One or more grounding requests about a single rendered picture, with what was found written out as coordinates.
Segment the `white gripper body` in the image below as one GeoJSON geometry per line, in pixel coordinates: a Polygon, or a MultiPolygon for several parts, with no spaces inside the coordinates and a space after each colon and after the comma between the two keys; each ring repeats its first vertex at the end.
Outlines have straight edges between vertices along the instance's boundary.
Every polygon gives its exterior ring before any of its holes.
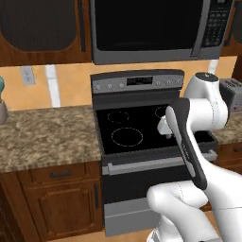
{"type": "Polygon", "coordinates": [[[163,116],[159,121],[157,129],[158,129],[158,132],[161,135],[164,135],[167,139],[170,139],[172,137],[173,132],[168,126],[165,116],[163,116]]]}

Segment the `grey toaster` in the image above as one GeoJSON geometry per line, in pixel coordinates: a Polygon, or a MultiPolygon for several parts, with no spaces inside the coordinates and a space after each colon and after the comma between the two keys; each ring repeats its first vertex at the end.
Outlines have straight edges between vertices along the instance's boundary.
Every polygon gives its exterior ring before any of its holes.
{"type": "Polygon", "coordinates": [[[234,78],[222,78],[219,83],[221,96],[230,112],[242,112],[242,82],[234,78]]]}

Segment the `black glass hob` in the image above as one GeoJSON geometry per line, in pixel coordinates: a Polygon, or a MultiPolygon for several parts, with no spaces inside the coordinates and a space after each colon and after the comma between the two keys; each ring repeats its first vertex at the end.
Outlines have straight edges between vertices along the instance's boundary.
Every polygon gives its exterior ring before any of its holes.
{"type": "Polygon", "coordinates": [[[97,111],[97,121],[105,154],[144,150],[179,153],[172,135],[167,138],[158,132],[158,124],[167,105],[154,105],[97,111]]]}

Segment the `black oven door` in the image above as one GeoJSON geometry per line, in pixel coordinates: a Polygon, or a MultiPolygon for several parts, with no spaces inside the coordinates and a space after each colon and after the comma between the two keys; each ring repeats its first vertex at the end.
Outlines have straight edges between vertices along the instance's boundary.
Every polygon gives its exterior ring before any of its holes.
{"type": "MultiPolygon", "coordinates": [[[[102,154],[102,167],[108,163],[129,164],[158,159],[181,157],[180,152],[164,152],[157,150],[144,150],[125,152],[119,154],[102,154]]],[[[189,172],[185,165],[168,168],[152,169],[120,175],[102,174],[102,195],[105,204],[141,199],[147,195],[150,186],[165,182],[180,182],[190,180],[189,172]]]]}

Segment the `brown wooden drawer front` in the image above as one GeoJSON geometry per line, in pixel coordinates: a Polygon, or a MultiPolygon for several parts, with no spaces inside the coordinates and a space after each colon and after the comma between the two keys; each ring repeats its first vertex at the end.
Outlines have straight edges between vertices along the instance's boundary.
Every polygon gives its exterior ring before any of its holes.
{"type": "Polygon", "coordinates": [[[222,163],[229,161],[242,161],[242,152],[234,152],[234,147],[242,147],[242,143],[220,145],[218,148],[218,160],[222,163]]]}
{"type": "Polygon", "coordinates": [[[24,187],[48,185],[58,182],[86,181],[100,177],[99,162],[88,162],[79,164],[65,164],[35,168],[18,172],[18,178],[24,187]],[[51,179],[49,173],[60,173],[67,170],[72,171],[72,175],[51,179]]]}

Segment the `grey and black stove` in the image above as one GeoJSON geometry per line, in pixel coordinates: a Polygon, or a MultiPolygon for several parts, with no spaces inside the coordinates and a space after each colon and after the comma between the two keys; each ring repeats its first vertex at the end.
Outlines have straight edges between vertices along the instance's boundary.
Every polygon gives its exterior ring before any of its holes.
{"type": "Polygon", "coordinates": [[[91,76],[107,236],[156,227],[160,216],[147,204],[148,188],[190,179],[176,139],[158,132],[167,105],[180,96],[183,77],[178,69],[91,76]]]}

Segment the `brown wooden cupboard door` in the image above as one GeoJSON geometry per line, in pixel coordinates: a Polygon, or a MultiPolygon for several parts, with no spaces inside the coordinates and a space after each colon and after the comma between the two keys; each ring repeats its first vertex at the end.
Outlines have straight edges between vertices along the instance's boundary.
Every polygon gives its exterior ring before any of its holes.
{"type": "Polygon", "coordinates": [[[227,163],[222,163],[220,161],[216,161],[216,165],[242,175],[242,162],[241,161],[235,161],[235,162],[229,161],[227,163]]]}
{"type": "Polygon", "coordinates": [[[101,231],[102,205],[98,181],[68,182],[25,190],[42,242],[101,231]],[[99,208],[95,208],[94,184],[99,208]]]}

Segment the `grey stove bottom drawer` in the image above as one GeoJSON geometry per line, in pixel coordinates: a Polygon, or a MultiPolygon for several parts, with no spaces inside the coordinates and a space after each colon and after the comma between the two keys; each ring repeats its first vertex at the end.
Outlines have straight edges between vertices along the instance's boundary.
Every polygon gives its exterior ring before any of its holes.
{"type": "Polygon", "coordinates": [[[107,236],[154,229],[160,215],[153,212],[147,199],[132,199],[104,205],[104,224],[107,236]]]}

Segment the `brown glass-front cupboard door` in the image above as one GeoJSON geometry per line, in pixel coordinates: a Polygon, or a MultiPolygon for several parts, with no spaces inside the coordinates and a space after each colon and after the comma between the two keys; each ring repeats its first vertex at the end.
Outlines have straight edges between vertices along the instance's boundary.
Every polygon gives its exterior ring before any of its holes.
{"type": "Polygon", "coordinates": [[[235,0],[235,13],[233,17],[233,35],[229,46],[224,46],[227,27],[225,30],[223,45],[221,48],[220,56],[239,56],[242,55],[242,0],[235,0]]]}
{"type": "Polygon", "coordinates": [[[91,61],[89,0],[82,8],[86,52],[78,0],[0,0],[0,67],[91,61]]]}

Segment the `grey pot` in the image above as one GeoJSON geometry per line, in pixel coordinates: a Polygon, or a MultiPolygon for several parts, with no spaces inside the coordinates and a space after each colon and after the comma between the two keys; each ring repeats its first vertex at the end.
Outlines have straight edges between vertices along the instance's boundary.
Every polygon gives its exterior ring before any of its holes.
{"type": "Polygon", "coordinates": [[[4,124],[8,118],[8,108],[4,100],[0,101],[0,125],[4,124]]]}

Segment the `teal utensil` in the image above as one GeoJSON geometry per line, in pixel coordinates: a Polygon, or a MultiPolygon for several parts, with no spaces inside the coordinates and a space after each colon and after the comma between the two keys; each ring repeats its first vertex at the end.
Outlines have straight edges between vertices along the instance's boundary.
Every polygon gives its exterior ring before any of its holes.
{"type": "Polygon", "coordinates": [[[0,102],[2,101],[2,92],[5,89],[5,81],[2,77],[0,77],[0,102]]]}

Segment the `grey wall socket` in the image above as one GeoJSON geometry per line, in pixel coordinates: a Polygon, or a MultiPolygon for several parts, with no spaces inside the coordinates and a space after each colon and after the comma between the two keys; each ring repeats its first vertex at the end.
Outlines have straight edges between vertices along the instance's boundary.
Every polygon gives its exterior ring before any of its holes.
{"type": "Polygon", "coordinates": [[[35,78],[31,66],[22,66],[21,74],[24,85],[35,85],[35,78]]]}

